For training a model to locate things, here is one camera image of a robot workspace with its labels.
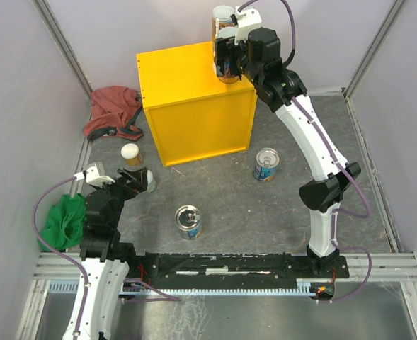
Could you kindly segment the tall snack can with spoon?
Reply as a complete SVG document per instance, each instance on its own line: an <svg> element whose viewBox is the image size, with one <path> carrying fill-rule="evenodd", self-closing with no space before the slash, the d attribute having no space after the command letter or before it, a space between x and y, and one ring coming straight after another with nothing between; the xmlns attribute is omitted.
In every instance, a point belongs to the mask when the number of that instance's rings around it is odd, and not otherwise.
<svg viewBox="0 0 417 340"><path fill-rule="evenodd" d="M215 41L219 31L225 27L235 26L232 15L235 9L228 5L216 6L212 10L212 40Z"/></svg>

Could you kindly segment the orange snack can with spoon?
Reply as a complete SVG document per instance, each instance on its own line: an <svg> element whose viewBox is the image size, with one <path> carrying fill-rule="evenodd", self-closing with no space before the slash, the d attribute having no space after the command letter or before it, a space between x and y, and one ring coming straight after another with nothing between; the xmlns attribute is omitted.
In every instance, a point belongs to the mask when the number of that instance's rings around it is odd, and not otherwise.
<svg viewBox="0 0 417 340"><path fill-rule="evenodd" d="M225 28L223 28L219 31L215 40L217 38L231 38L232 39L231 46L232 46L232 45L234 45L234 37L235 37L236 31L237 31L237 28L235 28L233 26L225 27ZM215 41L213 42L213 56L214 56L214 53L215 53L214 44L215 44ZM233 84L233 83L235 83L239 80L238 76L232 76L232 75L230 75L230 76L217 76L217 77L224 84Z"/></svg>

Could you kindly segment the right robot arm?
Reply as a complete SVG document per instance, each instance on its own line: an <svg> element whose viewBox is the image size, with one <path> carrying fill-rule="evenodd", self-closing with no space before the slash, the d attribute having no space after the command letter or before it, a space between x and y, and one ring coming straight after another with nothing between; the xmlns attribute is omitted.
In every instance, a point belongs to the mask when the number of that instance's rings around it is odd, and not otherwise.
<svg viewBox="0 0 417 340"><path fill-rule="evenodd" d="M333 242L336 232L331 221L345 191L361 172L334 146L314 111L299 75L280 56L280 39L274 30L257 28L244 41L236 39L237 28L221 29L214 41L214 63L220 76L246 77L258 98L276 114L290 131L307 160L312 180L299 188L309 208L311 235L307 270L316 277L332 269L339 253Z"/></svg>

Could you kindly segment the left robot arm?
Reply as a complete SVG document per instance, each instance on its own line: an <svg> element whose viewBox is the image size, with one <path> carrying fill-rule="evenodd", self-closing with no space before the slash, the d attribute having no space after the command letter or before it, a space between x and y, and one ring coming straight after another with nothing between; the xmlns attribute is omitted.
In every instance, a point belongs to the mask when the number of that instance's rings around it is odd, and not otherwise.
<svg viewBox="0 0 417 340"><path fill-rule="evenodd" d="M118 223L125 202L152 190L154 178L146 167L118 173L101 186L92 185L86 197L81 277L63 339L110 339L123 281L138 268L134 245L120 241Z"/></svg>

